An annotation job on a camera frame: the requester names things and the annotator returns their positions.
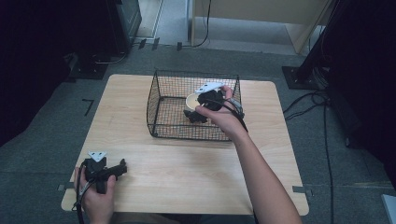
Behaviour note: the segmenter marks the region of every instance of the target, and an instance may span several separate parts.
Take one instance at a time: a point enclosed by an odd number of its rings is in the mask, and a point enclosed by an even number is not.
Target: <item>right hand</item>
[[[233,97],[233,90],[228,86],[221,87],[225,91],[226,99]],[[233,108],[233,105],[229,102],[225,102],[228,107]],[[216,125],[218,125],[222,131],[233,140],[238,134],[246,133],[241,122],[231,113],[230,110],[223,107],[219,111],[209,110],[201,105],[195,107],[195,111],[209,119]]]

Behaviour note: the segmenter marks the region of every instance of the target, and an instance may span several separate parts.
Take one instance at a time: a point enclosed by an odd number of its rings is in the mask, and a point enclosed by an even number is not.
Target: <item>hand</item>
[[[75,168],[75,189],[78,181],[78,167]],[[80,191],[84,188],[87,180],[85,179],[85,167],[82,168],[81,178],[79,183]],[[116,185],[116,177],[112,175],[107,181],[106,194],[99,194],[95,189],[89,188],[84,195],[82,201],[82,208],[90,219],[91,224],[96,223],[110,223],[110,219],[114,212],[114,188]]]
[[[225,91],[225,98],[230,99],[233,97],[233,90],[228,86],[221,87],[223,91]],[[225,102],[230,108],[233,108],[233,105],[229,102]],[[218,125],[225,134],[233,140],[237,135],[241,133],[246,133],[244,127],[241,122],[225,107],[222,107],[219,111],[212,111],[203,106],[196,106],[195,111],[209,119],[216,125]]]

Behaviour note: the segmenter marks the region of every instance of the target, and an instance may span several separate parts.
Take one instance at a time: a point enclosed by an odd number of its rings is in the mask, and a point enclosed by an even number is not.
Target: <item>wooden table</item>
[[[146,107],[151,80],[148,76],[110,77],[77,166],[88,158],[88,151],[107,151],[107,167],[126,160],[128,173],[116,186],[117,212],[252,214],[231,142],[159,139],[149,134]],[[251,138],[300,215],[306,215],[305,194],[292,190],[292,186],[302,186],[302,181],[276,86],[242,80],[241,95]],[[68,189],[62,208],[70,211],[75,199],[74,190]]]

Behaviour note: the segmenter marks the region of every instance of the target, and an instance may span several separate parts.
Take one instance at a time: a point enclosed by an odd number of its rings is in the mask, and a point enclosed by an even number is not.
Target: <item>wire mesh cage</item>
[[[186,98],[206,82],[222,82],[241,102],[238,75],[157,70],[148,96],[147,124],[150,134],[160,138],[230,141],[221,129],[207,122],[194,122],[185,116]]]

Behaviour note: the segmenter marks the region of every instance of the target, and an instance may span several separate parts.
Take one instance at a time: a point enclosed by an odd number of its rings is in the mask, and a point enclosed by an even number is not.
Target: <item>table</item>
[[[207,17],[209,0],[186,0],[186,4],[190,1],[191,44],[194,45],[195,17]],[[294,49],[300,53],[315,28],[323,23],[322,19],[330,17],[331,3],[332,0],[216,0],[211,3],[210,18],[286,23]]]
[[[117,212],[252,214],[233,143],[159,139],[149,134],[146,106],[151,80],[132,75],[109,78],[77,166],[88,158],[88,151],[107,151],[107,167],[126,160],[128,173],[116,185]],[[300,215],[306,215],[305,194],[292,190],[303,184],[275,84],[242,80],[241,95],[251,138]],[[75,195],[73,189],[66,191],[62,209],[71,210]]]

